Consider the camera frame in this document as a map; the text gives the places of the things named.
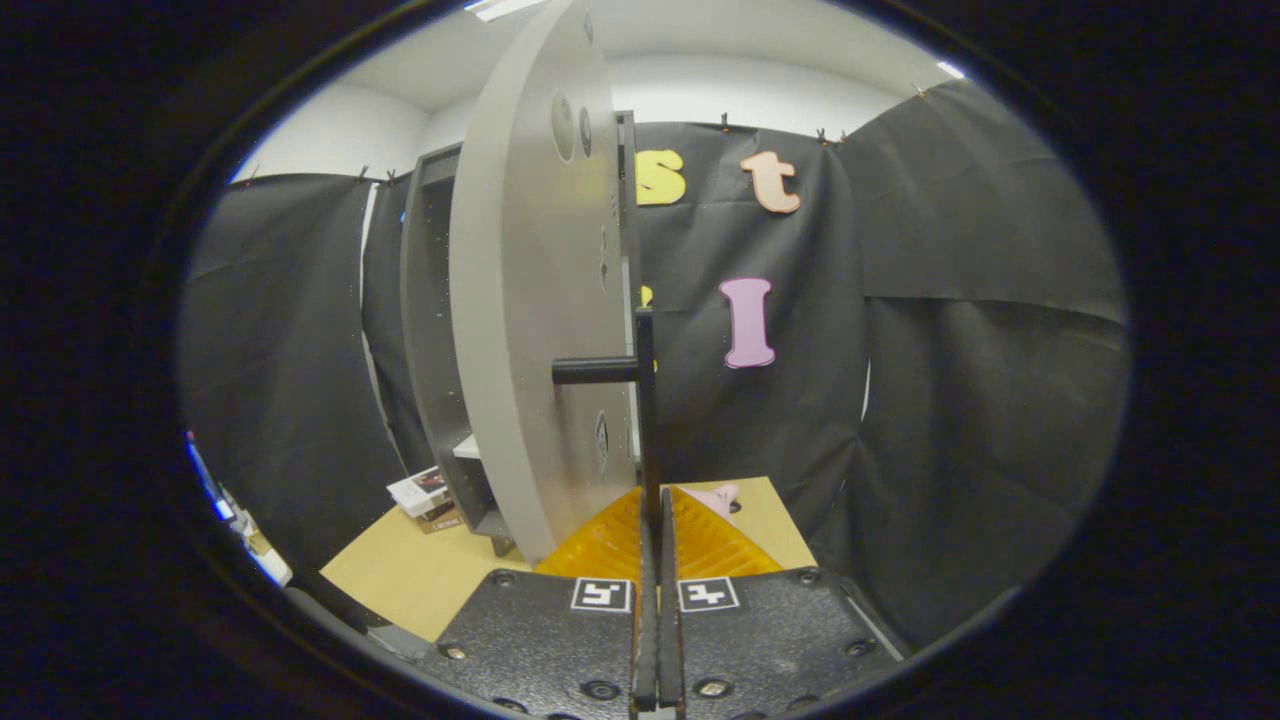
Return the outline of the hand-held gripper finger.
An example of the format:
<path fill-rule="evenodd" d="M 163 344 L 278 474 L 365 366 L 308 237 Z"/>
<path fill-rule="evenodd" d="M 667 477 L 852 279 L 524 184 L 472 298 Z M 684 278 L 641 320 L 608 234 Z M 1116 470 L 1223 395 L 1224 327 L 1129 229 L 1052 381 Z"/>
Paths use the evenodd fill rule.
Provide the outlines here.
<path fill-rule="evenodd" d="M 657 706 L 657 580 L 634 488 L 531 571 L 497 569 L 438 641 L 438 676 L 499 712 L 635 719 Z"/>
<path fill-rule="evenodd" d="M 859 588 L 783 568 L 695 493 L 663 491 L 659 698 L 680 719 L 797 719 L 908 657 Z"/>

